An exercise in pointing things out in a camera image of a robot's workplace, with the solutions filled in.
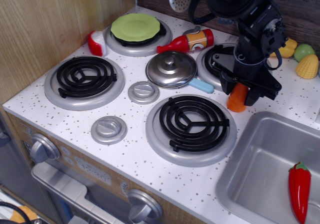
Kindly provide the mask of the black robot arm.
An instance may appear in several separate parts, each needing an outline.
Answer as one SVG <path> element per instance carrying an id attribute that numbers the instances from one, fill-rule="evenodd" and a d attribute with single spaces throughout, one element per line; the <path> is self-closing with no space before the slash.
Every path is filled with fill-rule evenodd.
<path id="1" fill-rule="evenodd" d="M 207 59 L 219 75 L 223 92 L 230 94 L 237 83 L 249 88 L 244 104 L 252 106 L 260 97 L 275 99 L 281 84 L 273 77 L 276 67 L 268 64 L 274 53 L 282 65 L 280 48 L 288 40 L 278 6 L 273 0 L 191 0 L 189 20 L 203 24 L 214 18 L 236 22 L 239 37 L 232 53 L 218 45 Z"/>

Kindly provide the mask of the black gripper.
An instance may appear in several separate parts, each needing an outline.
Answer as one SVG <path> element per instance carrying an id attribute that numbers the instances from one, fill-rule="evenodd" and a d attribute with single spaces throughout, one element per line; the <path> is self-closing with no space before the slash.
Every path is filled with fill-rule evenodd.
<path id="1" fill-rule="evenodd" d="M 218 70 L 221 88 L 229 95 L 237 83 L 249 88 L 244 104 L 252 106 L 259 98 L 275 99 L 282 85 L 265 67 L 266 59 L 247 64 L 233 55 L 213 54 L 211 64 Z"/>

